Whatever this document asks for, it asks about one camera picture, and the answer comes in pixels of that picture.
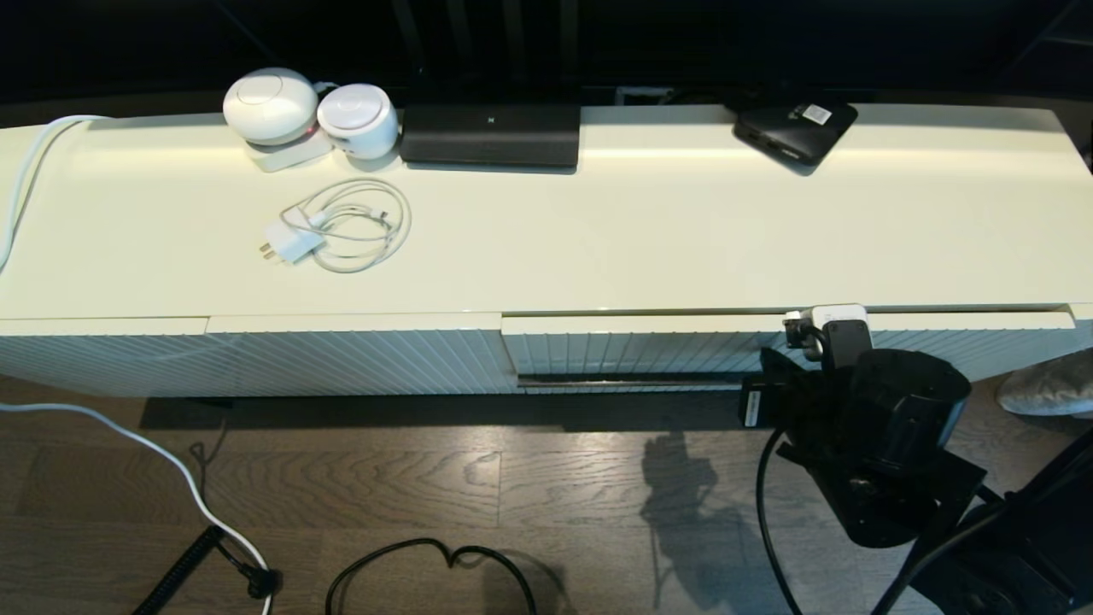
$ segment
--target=black router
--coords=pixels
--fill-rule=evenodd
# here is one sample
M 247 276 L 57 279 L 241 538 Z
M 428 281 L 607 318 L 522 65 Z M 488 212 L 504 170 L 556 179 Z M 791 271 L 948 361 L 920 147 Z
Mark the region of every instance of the black router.
M 576 168 L 580 106 L 413 105 L 399 153 L 411 164 Z

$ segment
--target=wooden floor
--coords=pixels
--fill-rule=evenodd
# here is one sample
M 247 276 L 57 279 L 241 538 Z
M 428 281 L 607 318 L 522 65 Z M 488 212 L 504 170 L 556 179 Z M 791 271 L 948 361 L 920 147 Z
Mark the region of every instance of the wooden floor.
M 950 450 L 987 468 L 1001 492 L 1090 424 L 1008 415 L 992 402 L 996 385 L 977 386 Z M 85 404 L 130 427 L 144 409 L 14 380 L 0 380 L 0 400 Z M 211 450 L 218 437 L 149 435 L 188 462 L 190 445 Z M 208 501 L 284 571 L 274 614 L 321 613 L 342 567 L 418 536 L 509 554 L 544 614 L 785 613 L 754 513 L 766 437 L 550 425 L 228 430 Z M 867 613 L 905 549 L 851 545 L 788 462 L 775 460 L 768 485 L 774 541 L 806 612 Z M 0 415 L 0 613 L 129 613 L 201 528 L 177 471 L 154 453 L 85 417 Z M 211 556 L 166 612 L 259 613 L 245 588 Z M 469 558 L 447 570 L 418 547 L 368 567 L 341 613 L 508 615 L 520 600 L 498 565 Z M 896 612 L 935 610 L 908 592 Z

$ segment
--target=black plug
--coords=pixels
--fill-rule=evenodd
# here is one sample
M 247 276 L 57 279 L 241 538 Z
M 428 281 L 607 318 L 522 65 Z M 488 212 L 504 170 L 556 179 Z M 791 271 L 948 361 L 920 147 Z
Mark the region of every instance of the black plug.
M 281 589 L 280 570 L 262 570 L 244 564 L 239 573 L 247 578 L 247 595 L 255 600 L 265 600 Z

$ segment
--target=coiled white cable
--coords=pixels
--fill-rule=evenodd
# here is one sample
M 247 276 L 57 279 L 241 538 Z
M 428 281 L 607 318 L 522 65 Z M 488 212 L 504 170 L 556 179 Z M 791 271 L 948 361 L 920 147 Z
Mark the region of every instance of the coiled white cable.
M 38 157 L 38 150 L 54 134 L 54 128 L 70 126 L 80 121 L 91 121 L 93 119 L 109 118 L 103 115 L 68 115 L 58 117 L 45 125 L 34 139 L 34 142 L 31 143 L 31 149 L 26 151 L 26 155 L 23 156 L 23 163 L 19 166 L 17 175 L 15 175 L 15 185 L 11 189 L 11 198 L 8 201 L 8 224 L 4 226 L 3 243 L 0 244 L 0 271 L 8 264 L 8 258 L 11 256 L 11 247 L 15 241 L 15 226 L 19 224 L 19 213 L 22 209 L 20 205 L 23 202 L 23 186 L 26 185 L 27 179 L 33 179 L 34 174 L 37 173 L 37 166 L 34 166 L 34 161 Z
M 397 213 L 391 215 L 384 209 L 377 209 L 356 199 L 349 200 L 354 194 L 364 192 L 383 192 L 395 201 Z M 305 212 L 312 221 L 310 225 L 302 225 L 289 218 L 287 213 L 295 208 Z M 378 234 L 348 234 L 336 232 L 349 218 L 369 220 L 379 227 Z M 402 190 L 393 184 L 376 177 L 354 177 L 331 184 L 312 196 L 301 200 L 281 212 L 281 221 L 299 230 L 318 233 L 327 238 L 327 244 L 315 249 L 314 258 L 320 267 L 336 273 L 355 273 L 369 267 L 375 267 L 390 258 L 410 235 L 413 222 L 410 201 Z M 378 244 L 372 249 L 351 253 L 338 252 L 329 239 Z M 353 264 L 336 264 L 331 259 L 355 260 Z
M 183 473 L 183 477 L 186 478 L 186 484 L 190 488 L 190 495 L 193 496 L 193 501 L 198 505 L 198 509 L 201 510 L 201 515 L 203 515 L 204 518 L 208 519 L 210 523 L 219 527 L 221 530 L 224 531 L 225 534 L 232 536 L 232 539 L 234 539 L 243 548 L 247 549 L 247 552 L 255 558 L 255 564 L 260 566 L 263 570 L 269 570 L 269 566 L 266 564 L 266 559 L 262 557 L 262 554 L 258 552 L 258 547 L 251 544 L 246 536 L 240 534 L 237 530 L 235 530 L 227 523 L 221 521 L 220 518 L 218 518 L 215 515 L 212 513 L 211 510 L 209 510 L 209 507 L 205 506 L 204 500 L 201 499 L 201 492 L 198 490 L 197 482 L 193 481 L 193 475 L 190 474 L 190 470 L 186 468 L 186 464 L 179 461 L 178 458 L 176 458 L 174 454 L 172 454 L 163 447 L 156 445 L 155 442 L 149 440 L 148 438 L 144 438 L 140 434 L 136 434 L 133 431 L 130 431 L 121 427 L 120 425 L 107 418 L 105 415 L 96 411 L 93 411 L 91 409 L 85 409 L 83 406 L 73 406 L 71 404 L 23 404 L 23 405 L 0 404 L 0 412 L 3 413 L 36 413 L 43 411 L 63 411 L 63 412 L 78 413 L 81 415 L 89 416 L 93 419 L 98 421 L 106 427 L 109 427 L 114 431 L 117 431 L 118 434 L 125 436 L 126 438 L 140 442 L 141 445 L 144 445 L 149 449 L 152 449 L 153 451 L 166 458 L 167 461 L 175 464 L 175 468 L 177 468 L 178 471 Z M 269 615 L 272 603 L 273 603 L 273 596 L 272 595 L 267 596 L 266 604 L 262 607 L 262 615 Z

